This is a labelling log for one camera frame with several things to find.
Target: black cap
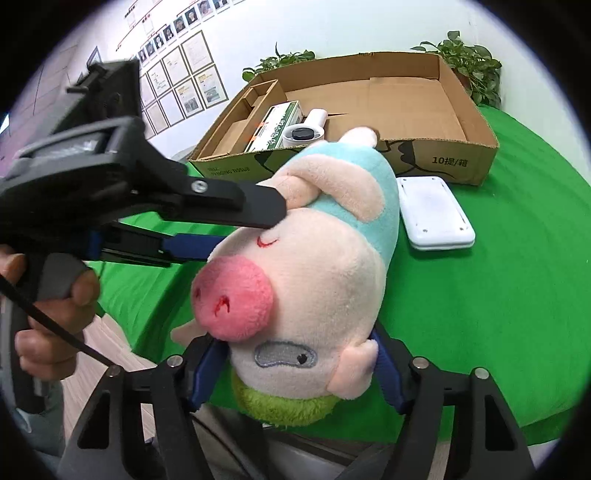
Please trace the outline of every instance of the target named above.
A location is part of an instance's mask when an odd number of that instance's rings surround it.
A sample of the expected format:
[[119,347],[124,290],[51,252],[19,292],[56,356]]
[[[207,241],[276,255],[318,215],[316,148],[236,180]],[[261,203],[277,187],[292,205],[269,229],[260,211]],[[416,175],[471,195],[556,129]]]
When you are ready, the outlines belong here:
[[314,130],[309,127],[299,127],[291,133],[291,137],[294,140],[312,140],[314,138]]

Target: framed photo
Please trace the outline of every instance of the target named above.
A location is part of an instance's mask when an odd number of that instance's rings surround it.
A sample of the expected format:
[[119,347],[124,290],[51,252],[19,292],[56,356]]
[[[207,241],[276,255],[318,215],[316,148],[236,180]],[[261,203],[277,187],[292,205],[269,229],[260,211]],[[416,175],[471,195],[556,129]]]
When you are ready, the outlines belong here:
[[182,47],[191,73],[198,72],[213,64],[212,54],[209,51],[202,30],[185,40]]
[[138,57],[142,65],[146,65],[148,63],[148,56],[146,55],[146,51],[143,48],[138,52]]
[[203,112],[203,105],[192,79],[181,83],[174,88],[174,91],[177,94],[185,116],[190,117],[196,113]]
[[95,49],[90,54],[90,57],[88,57],[88,60],[86,60],[86,68],[90,67],[93,63],[100,63],[100,62],[101,62],[101,59],[100,59],[99,47],[95,47]]
[[197,9],[199,10],[199,15],[201,15],[201,20],[207,20],[214,14],[214,9],[209,0],[197,0]]
[[184,120],[183,112],[172,90],[160,99],[160,106],[170,126]]
[[150,81],[145,73],[139,78],[139,95],[144,105],[149,105],[156,100]]
[[158,62],[148,70],[148,78],[154,89],[156,97],[159,97],[170,90],[170,82],[164,73],[162,62]]
[[182,15],[173,22],[173,25],[177,36],[185,35],[185,33],[188,32],[187,25],[185,24],[184,17]]
[[150,35],[154,31],[154,24],[152,23],[152,17],[150,14],[147,14],[144,18],[142,18],[142,25],[144,26],[146,35]]
[[160,50],[164,47],[164,40],[162,39],[162,34],[160,32],[156,33],[152,40],[154,40],[154,46],[156,47],[156,50]]
[[148,43],[146,43],[146,46],[144,48],[146,49],[146,53],[148,54],[148,58],[153,57],[154,54],[156,53],[156,49],[154,48],[154,44],[152,43],[151,40]]
[[125,19],[127,20],[127,25],[129,26],[129,29],[131,30],[132,28],[135,27],[135,4],[131,5],[131,7],[129,7],[129,10],[127,10],[127,13],[125,14]]
[[222,85],[220,74],[215,65],[195,75],[197,87],[203,95],[205,108],[225,102],[228,99],[226,89]]
[[152,105],[150,105],[146,109],[146,113],[148,114],[148,118],[152,122],[152,127],[154,128],[154,133],[156,133],[156,135],[168,128],[166,117],[164,116],[162,109],[160,108],[160,104],[158,102],[154,102]]
[[152,138],[155,133],[154,133],[154,127],[152,127],[152,124],[150,123],[150,119],[148,118],[148,115],[146,115],[146,112],[142,110],[142,119],[144,120],[144,124],[146,126],[146,129],[144,131],[146,140],[149,140],[150,138]]
[[230,0],[212,0],[213,6],[216,9],[216,12],[220,13],[223,12],[225,9],[230,8]]
[[185,20],[186,20],[189,28],[195,28],[196,26],[199,25],[199,16],[198,16],[197,12],[195,11],[195,7],[189,8],[189,10],[187,10],[185,13],[183,13],[183,15],[185,17]]
[[175,48],[172,52],[168,53],[163,59],[162,63],[168,73],[170,83],[176,85],[189,77],[189,69],[185,65],[183,55],[181,54],[180,48]]
[[177,39],[172,25],[166,25],[162,30],[162,35],[164,36],[164,41],[169,45]]

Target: bolt head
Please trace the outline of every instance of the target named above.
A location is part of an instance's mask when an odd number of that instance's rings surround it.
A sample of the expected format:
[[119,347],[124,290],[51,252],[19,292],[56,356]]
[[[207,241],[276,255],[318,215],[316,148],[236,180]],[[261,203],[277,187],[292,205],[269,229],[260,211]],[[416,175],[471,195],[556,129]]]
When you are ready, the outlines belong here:
[[480,378],[481,380],[486,380],[491,374],[488,372],[486,368],[478,367],[474,369],[474,375],[476,378]]
[[413,365],[419,370],[425,370],[429,366],[429,360],[422,356],[413,358]]
[[195,180],[191,184],[191,190],[195,193],[205,193],[207,191],[208,185],[203,180]]
[[107,369],[107,375],[110,377],[116,377],[121,373],[121,367],[119,365],[111,365]]
[[166,359],[166,364],[169,367],[180,367],[183,364],[183,357],[180,355],[171,355]]

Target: green tablecloth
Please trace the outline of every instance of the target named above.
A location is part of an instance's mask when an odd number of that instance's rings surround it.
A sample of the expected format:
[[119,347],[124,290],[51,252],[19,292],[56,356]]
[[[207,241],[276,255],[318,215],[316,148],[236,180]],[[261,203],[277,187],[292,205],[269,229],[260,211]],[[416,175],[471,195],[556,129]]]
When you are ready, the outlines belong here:
[[[591,188],[540,137],[482,107],[501,147],[480,188],[452,190],[476,231],[469,250],[418,252],[404,228],[388,271],[381,321],[415,355],[440,368],[487,367],[530,443],[560,434],[591,371]],[[221,226],[126,220],[161,232],[225,235]],[[134,352],[153,361],[181,351],[169,332],[192,318],[189,288],[200,264],[106,264],[101,306]],[[236,408],[229,369],[211,402]],[[450,433],[445,414],[442,437]],[[373,383],[303,434],[390,442],[402,419]]]

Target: potted plant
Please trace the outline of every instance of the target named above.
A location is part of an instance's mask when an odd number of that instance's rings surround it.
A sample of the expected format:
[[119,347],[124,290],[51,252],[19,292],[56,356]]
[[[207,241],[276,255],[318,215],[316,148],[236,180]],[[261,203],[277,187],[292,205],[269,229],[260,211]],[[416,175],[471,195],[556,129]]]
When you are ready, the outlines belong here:
[[[430,45],[436,50],[427,50],[423,45]],[[460,32],[453,30],[447,32],[447,38],[438,45],[422,41],[412,50],[440,55],[455,72],[475,104],[501,107],[499,83],[502,65],[482,45],[466,45],[460,39]]]
[[275,53],[277,55],[276,57],[267,57],[265,59],[261,59],[260,64],[257,65],[255,68],[248,67],[243,69],[242,78],[245,81],[250,82],[259,73],[278,69],[279,67],[291,65],[292,63],[300,63],[302,61],[314,60],[316,58],[314,52],[310,50],[304,50],[303,53],[279,53],[277,51],[277,43],[275,43]]

